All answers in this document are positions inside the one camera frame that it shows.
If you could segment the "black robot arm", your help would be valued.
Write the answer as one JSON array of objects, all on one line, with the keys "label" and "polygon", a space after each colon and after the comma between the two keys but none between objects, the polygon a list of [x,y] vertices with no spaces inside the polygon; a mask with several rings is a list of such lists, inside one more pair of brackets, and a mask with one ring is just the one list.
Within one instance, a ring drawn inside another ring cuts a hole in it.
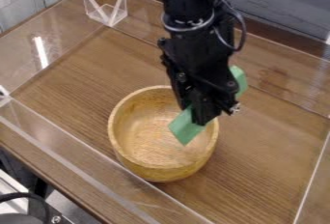
[{"label": "black robot arm", "polygon": [[235,24],[244,19],[227,0],[163,0],[163,7],[162,62],[178,104],[203,126],[238,106],[230,58],[244,46],[246,39],[235,38]]}]

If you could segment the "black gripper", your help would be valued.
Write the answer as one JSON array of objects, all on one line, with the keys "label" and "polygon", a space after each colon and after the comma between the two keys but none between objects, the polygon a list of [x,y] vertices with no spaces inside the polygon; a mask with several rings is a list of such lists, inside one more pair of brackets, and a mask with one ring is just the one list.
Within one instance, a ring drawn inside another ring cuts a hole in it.
[{"label": "black gripper", "polygon": [[244,46],[244,19],[235,9],[212,9],[195,18],[164,13],[162,22],[170,37],[159,39],[159,48],[176,101],[204,126],[223,112],[232,115],[238,105],[228,60]]}]

